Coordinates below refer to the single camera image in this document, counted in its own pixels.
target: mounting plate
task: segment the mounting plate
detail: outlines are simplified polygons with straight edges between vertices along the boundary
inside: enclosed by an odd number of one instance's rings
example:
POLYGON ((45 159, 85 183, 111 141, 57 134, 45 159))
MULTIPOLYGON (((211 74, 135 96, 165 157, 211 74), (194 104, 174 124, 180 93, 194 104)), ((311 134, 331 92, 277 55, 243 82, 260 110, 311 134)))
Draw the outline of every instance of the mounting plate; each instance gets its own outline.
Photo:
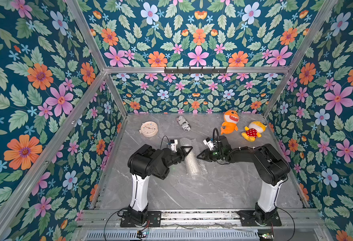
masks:
POLYGON ((240 215, 241 219, 241 224, 244 227, 251 227, 251 226, 271 226, 273 225, 274 227, 280 227, 282 226, 281 219, 279 218, 278 213, 273 215, 270 219, 266 221, 266 224, 259 224, 256 222, 256 219, 254 218, 254 212, 253 210, 241 210, 238 211, 237 214, 240 215))
MULTIPOLYGON (((148 211, 147 219, 150 220, 148 224, 149 227, 160 227, 160 220, 162 219, 161 211, 148 211)), ((123 217, 120 222, 121 228, 141 228, 137 227, 135 224, 131 223, 130 217, 127 216, 127 212, 123 213, 123 217)))

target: clock face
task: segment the clock face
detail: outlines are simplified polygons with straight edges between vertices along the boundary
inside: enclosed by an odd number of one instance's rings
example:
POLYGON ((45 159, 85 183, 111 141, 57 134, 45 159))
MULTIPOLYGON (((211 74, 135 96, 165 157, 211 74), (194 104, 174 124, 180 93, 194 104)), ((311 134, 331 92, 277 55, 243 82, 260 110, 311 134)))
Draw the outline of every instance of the clock face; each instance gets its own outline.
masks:
POLYGON ((155 122, 146 122, 146 123, 143 123, 141 127, 141 131, 144 134, 151 134, 155 132, 157 128, 158 126, 156 125, 155 122))

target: marble surface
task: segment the marble surface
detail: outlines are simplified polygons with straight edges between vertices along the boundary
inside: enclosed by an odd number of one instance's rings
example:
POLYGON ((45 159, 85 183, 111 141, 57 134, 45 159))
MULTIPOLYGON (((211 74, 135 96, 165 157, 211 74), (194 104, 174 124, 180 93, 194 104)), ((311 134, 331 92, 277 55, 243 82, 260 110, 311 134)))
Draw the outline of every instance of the marble surface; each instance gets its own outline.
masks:
MULTIPOLYGON (((143 144, 159 148, 161 138, 167 135, 169 139, 196 139, 203 151, 206 146, 203 140, 212 136, 213 128, 220 128, 223 122, 222 114, 184 114, 191 125, 191 130, 185 132, 176 122, 175 114, 130 115, 124 129, 121 143, 115 151, 116 155, 111 175, 104 193, 101 194, 99 209, 121 209, 131 201, 132 178, 127 167, 130 155, 143 144), (154 121, 159 126, 159 132, 151 138, 143 137, 139 128, 143 122, 154 121)), ((237 126, 239 131, 227 136, 232 148, 257 147, 272 143, 277 148, 273 134, 266 131, 255 142, 248 142, 242 136, 244 127, 251 121, 264 121, 260 114, 240 114, 237 126)), ((187 174, 184 162, 170 167, 170 173, 165 180, 151 176, 148 185, 149 209, 218 209, 218 208, 254 208, 259 198, 262 180, 259 178, 253 163, 234 163, 219 165, 203 161, 208 174, 192 178, 187 174)), ((282 185, 277 200, 279 207, 301 208, 302 202, 291 181, 282 185)))

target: plush toy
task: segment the plush toy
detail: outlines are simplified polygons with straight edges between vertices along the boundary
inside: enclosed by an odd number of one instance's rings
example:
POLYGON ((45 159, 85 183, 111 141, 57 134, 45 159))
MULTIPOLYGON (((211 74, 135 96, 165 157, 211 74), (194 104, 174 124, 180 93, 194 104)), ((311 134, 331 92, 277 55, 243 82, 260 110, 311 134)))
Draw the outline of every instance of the plush toy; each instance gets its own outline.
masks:
POLYGON ((250 123, 249 127, 245 127, 246 132, 242 132, 242 136, 250 141, 253 142, 256 140, 256 137, 261 137, 261 133, 265 131, 267 125, 261 122, 252 122, 250 123))
POLYGON ((237 123, 239 121, 239 116, 235 110, 228 110, 223 115, 223 118, 225 119, 225 122, 222 123, 222 126, 225 128, 221 127, 221 135, 230 134, 234 130, 238 131, 237 123))

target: cable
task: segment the cable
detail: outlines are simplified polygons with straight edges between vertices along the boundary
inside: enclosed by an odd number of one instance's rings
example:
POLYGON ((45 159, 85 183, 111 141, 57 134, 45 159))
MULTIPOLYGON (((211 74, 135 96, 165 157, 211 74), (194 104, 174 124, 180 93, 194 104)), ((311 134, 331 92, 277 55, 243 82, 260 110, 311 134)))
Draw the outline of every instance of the cable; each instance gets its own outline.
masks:
POLYGON ((288 239, 288 240, 286 240, 286 241, 289 241, 289 240, 291 240, 293 237, 294 237, 294 234, 295 234, 295 222, 294 222, 294 219, 293 219, 293 217, 288 213, 288 212, 286 212, 285 210, 283 210, 282 208, 280 208, 280 207, 277 207, 276 206, 276 208, 278 208, 278 209, 280 209, 280 210, 282 210, 282 211, 284 211, 285 213, 287 213, 291 218, 292 218, 292 220, 293 220, 293 225, 294 225, 294 230, 293 230, 293 234, 292 234, 292 236, 288 239))
POLYGON ((163 139, 164 139, 165 137, 167 138, 168 143, 170 143, 170 140, 168 139, 168 137, 167 137, 167 136, 163 136, 162 141, 160 141, 160 147, 159 147, 159 149, 162 148, 163 139))

